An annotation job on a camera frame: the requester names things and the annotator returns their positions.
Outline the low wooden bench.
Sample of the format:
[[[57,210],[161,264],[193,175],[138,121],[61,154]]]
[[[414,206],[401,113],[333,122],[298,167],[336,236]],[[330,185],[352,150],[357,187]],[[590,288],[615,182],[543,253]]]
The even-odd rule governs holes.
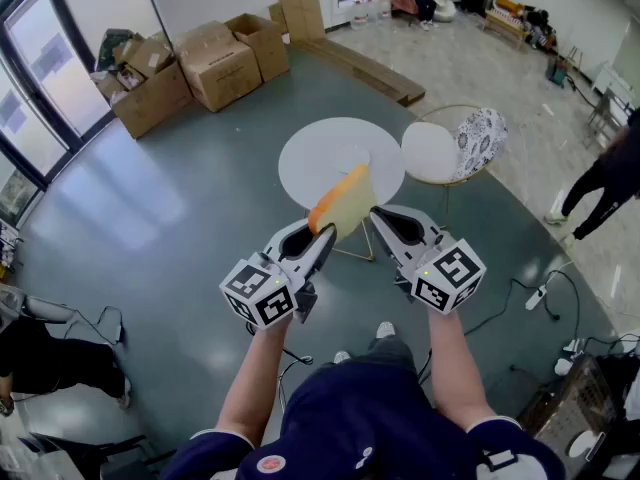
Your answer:
[[[511,15],[503,15],[495,10],[485,11],[482,28],[484,30],[491,29],[512,37],[518,50],[522,49],[529,35],[518,19],[513,18]]]

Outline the white round table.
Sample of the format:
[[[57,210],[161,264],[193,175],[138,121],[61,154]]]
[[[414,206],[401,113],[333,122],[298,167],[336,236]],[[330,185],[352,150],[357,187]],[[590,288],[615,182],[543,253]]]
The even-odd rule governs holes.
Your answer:
[[[398,142],[373,123],[336,117],[296,132],[280,154],[278,172],[287,194],[309,216],[320,199],[360,164],[369,168],[375,206],[391,200],[405,177]]]

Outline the patterned chair with gold frame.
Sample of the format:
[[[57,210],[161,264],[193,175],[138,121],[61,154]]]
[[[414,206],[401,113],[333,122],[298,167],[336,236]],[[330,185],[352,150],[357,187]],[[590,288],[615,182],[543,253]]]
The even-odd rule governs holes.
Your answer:
[[[485,170],[504,149],[508,128],[495,109],[468,104],[439,107],[405,130],[401,152],[406,173],[444,188],[444,210],[450,192]]]

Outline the taped cardboard box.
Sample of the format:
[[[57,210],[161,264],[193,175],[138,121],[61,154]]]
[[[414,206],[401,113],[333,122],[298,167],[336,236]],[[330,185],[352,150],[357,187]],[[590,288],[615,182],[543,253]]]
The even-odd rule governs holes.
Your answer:
[[[218,112],[262,84],[253,50],[223,23],[212,21],[174,40],[174,49],[195,97]]]

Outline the small cluttered cardboard box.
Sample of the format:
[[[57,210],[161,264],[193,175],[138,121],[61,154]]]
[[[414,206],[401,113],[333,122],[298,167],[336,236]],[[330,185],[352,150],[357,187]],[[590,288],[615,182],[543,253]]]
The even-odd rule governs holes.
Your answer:
[[[174,61],[170,49],[152,37],[129,38],[114,47],[112,53],[117,65],[128,65],[145,78],[154,77]]]

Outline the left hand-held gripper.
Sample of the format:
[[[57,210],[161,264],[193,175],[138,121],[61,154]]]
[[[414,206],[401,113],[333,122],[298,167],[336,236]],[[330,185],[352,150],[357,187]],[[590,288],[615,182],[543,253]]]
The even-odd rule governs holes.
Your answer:
[[[304,322],[318,299],[310,280],[322,269],[336,239],[334,225],[314,235],[305,219],[295,221],[278,231],[263,252],[241,259],[219,288],[233,312],[258,329],[288,316]],[[300,268],[304,277],[291,277],[283,268]]]

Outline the green machine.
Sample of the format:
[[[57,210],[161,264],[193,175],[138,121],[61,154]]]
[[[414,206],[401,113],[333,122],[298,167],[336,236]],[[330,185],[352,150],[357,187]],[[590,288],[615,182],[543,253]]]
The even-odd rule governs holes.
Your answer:
[[[563,88],[566,75],[567,66],[565,61],[558,56],[550,57],[545,71],[546,78],[553,84]]]

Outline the person's left forearm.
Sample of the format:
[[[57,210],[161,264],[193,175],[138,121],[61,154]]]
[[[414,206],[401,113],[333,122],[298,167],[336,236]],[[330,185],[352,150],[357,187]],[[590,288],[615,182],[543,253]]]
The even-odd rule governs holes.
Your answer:
[[[259,447],[270,419],[280,360],[288,327],[287,316],[266,330],[258,329],[226,395],[216,429],[244,436]]]

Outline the person's grey trousers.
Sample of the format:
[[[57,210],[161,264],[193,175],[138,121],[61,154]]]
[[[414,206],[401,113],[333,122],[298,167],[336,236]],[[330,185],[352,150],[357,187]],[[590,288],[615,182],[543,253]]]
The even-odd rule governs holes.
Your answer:
[[[374,339],[365,354],[346,359],[338,364],[326,363],[316,374],[366,378],[408,377],[417,379],[413,354],[398,336]]]

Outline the person's right forearm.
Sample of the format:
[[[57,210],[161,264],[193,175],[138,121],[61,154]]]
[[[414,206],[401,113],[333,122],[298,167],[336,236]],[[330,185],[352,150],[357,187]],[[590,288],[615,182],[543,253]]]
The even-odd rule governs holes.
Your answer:
[[[436,409],[463,430],[494,416],[458,315],[431,310],[429,336]]]

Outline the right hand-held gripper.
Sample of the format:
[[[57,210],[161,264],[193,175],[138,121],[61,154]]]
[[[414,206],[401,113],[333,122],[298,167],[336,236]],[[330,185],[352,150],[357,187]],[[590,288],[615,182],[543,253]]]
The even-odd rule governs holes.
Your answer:
[[[397,265],[395,284],[410,302],[449,314],[478,289],[486,266],[464,240],[455,240],[422,210],[374,206],[374,234]]]

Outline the person's navy shirt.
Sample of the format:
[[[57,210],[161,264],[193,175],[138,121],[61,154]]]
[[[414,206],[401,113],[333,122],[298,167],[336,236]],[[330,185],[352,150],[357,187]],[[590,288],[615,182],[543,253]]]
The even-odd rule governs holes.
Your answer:
[[[511,418],[463,430],[409,371],[343,362],[297,388],[276,441],[255,448],[239,433],[203,430],[161,480],[565,480],[565,470]]]

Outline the open-top cardboard box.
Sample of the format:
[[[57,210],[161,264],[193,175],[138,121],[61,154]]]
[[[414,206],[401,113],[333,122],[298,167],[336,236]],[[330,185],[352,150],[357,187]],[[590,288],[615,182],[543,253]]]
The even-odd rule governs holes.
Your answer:
[[[253,50],[263,82],[289,70],[285,44],[276,22],[244,13],[226,21],[225,25],[237,40]]]

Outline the large cardboard box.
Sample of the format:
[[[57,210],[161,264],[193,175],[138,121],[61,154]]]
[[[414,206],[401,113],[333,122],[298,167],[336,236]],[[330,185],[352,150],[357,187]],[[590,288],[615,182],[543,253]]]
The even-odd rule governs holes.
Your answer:
[[[174,116],[190,104],[193,96],[177,61],[135,89],[121,93],[111,105],[133,139]]]

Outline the flat cardboard sheet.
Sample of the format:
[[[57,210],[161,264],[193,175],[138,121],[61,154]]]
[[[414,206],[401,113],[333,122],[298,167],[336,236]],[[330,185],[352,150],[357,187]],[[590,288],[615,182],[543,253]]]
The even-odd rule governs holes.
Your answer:
[[[292,42],[324,39],[319,0],[279,0]]]

